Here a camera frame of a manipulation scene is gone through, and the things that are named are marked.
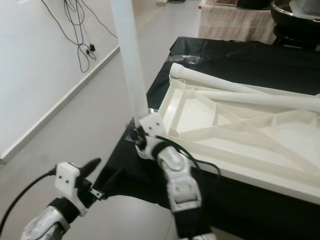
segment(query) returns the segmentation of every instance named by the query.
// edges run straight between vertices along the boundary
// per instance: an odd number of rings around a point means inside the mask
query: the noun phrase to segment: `baseboard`
[[[18,139],[8,150],[0,155],[0,167],[7,164],[16,154],[18,154],[27,143],[40,130],[46,126],[85,86],[88,84],[106,65],[120,52],[119,45],[107,55],[90,73],[74,86],[58,103],[56,103],[39,121],[32,126],[20,139]]]
[[[155,5],[163,7],[168,3],[169,0],[156,0]]]

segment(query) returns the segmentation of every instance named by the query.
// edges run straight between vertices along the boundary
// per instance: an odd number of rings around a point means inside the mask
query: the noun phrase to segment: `white tube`
[[[139,119],[148,115],[149,110],[132,1],[112,0],[111,7],[133,110],[134,124],[139,127]]]
[[[172,67],[170,69],[170,77],[173,79],[187,79],[197,83],[205,84],[215,89],[221,89],[225,91],[267,95],[267,93],[265,92],[255,90],[250,87],[240,85],[238,83],[223,80],[215,76],[210,76],[202,72],[191,70],[177,63],[172,64]]]
[[[198,90],[197,93],[212,100],[221,100],[245,104],[257,104],[273,107],[304,109],[320,113],[320,99],[300,96],[261,95],[238,92],[215,92]]]

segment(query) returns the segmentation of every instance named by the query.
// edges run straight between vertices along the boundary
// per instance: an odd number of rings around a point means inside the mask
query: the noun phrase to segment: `table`
[[[272,44],[276,39],[273,34],[275,25],[270,10],[203,4],[198,37]]]
[[[320,54],[250,42],[179,37],[147,93],[158,109],[173,62],[228,81],[315,95],[320,93]],[[125,195],[169,208],[165,179],[154,161],[137,156],[128,130],[98,176],[98,188],[116,170],[125,175],[110,196]],[[212,226],[246,240],[319,240],[320,206],[240,181],[203,172],[204,212]],[[199,180],[195,169],[192,175]]]

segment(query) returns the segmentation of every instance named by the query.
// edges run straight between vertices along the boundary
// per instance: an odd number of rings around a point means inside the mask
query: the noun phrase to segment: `white cloth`
[[[204,4],[198,37],[214,40],[259,41],[272,44],[275,22],[270,10],[245,10],[235,6]]]

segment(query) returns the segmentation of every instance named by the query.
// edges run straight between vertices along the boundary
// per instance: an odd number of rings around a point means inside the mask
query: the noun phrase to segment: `black tablecloth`
[[[169,87],[173,62],[235,83],[311,95],[320,93],[318,52],[262,43],[179,37],[147,93],[150,108],[160,107]],[[137,156],[134,143],[125,139],[127,132],[95,186],[99,188],[115,170],[124,169],[125,176],[110,196],[132,196],[169,208],[162,170],[154,161]],[[203,174],[204,212],[212,226],[246,240],[320,240],[319,205],[226,177],[215,181],[215,174],[205,171]],[[192,175],[199,180],[195,169]]]

